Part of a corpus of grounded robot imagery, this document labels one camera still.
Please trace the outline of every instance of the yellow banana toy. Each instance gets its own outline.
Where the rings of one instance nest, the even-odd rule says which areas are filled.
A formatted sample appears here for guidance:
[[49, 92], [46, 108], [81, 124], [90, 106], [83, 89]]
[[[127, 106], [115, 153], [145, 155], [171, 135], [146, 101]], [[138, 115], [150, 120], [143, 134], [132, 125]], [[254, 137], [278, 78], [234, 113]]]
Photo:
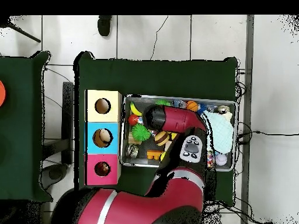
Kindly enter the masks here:
[[131, 108], [131, 111], [132, 111], [133, 114], [135, 114], [135, 115], [137, 115], [137, 116], [142, 116], [142, 113], [139, 112], [139, 111], [136, 109], [136, 107], [135, 107], [133, 101], [131, 101], [131, 103], [130, 103], [130, 108]]

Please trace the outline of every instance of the black stand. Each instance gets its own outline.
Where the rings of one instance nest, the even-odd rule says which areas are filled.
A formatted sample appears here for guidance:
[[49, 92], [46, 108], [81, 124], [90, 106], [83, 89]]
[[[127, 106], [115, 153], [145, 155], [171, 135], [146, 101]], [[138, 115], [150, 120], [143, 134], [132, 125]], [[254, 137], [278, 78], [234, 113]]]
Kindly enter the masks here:
[[61, 152], [61, 164], [45, 167], [41, 182], [44, 189], [61, 181], [67, 173], [67, 165], [72, 164], [73, 122], [74, 122], [74, 85], [64, 82], [62, 89], [61, 139], [43, 145], [43, 160]]
[[74, 85], [64, 82], [62, 89], [61, 139], [43, 145], [43, 160], [61, 152], [61, 163], [72, 164]]
[[28, 38], [30, 38], [32, 40], [35, 40], [36, 42], [41, 43], [41, 41], [38, 38], [35, 38], [35, 36], [32, 36], [29, 33], [26, 33], [25, 31], [23, 31], [22, 29], [20, 29], [16, 25], [12, 24], [10, 22], [10, 20], [5, 20], [5, 22], [0, 22], [0, 27], [1, 28], [10, 27], [11, 29], [14, 29], [14, 31], [17, 31], [18, 33], [21, 33], [21, 34], [25, 35], [26, 37], [28, 37]]

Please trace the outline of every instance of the light blue cloth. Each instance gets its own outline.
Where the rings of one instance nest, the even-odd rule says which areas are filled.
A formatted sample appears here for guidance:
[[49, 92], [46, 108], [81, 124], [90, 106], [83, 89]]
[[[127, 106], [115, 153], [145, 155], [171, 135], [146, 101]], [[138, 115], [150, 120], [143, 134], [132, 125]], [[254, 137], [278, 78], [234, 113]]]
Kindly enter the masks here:
[[204, 111], [200, 116], [206, 123], [207, 131], [209, 133], [207, 137], [207, 146], [214, 146], [215, 151], [222, 154], [229, 153], [232, 148], [232, 137], [234, 134], [234, 128], [231, 123], [218, 113]]

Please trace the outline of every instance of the yellow box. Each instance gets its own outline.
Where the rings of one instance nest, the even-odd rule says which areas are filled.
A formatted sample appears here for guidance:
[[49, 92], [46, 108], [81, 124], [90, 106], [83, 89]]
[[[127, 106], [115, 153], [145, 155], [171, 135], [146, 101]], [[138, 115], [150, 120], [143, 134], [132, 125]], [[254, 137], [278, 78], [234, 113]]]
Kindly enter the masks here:
[[86, 90], [88, 122], [120, 122], [122, 96], [118, 91]]

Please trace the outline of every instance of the green table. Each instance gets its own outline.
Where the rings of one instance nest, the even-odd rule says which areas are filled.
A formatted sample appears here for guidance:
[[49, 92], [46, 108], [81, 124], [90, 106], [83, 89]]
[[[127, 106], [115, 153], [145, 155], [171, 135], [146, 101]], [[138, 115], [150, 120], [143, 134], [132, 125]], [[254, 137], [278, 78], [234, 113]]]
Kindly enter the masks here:
[[[84, 186], [84, 90], [115, 90], [129, 94], [235, 100], [237, 60], [129, 61], [93, 59], [80, 53], [74, 64], [79, 92], [79, 186]], [[122, 167], [118, 190], [144, 195], [155, 169]], [[217, 173], [216, 200], [233, 205], [234, 171]]]
[[51, 201], [40, 185], [42, 79], [48, 52], [0, 57], [6, 100], [0, 107], [0, 200]]

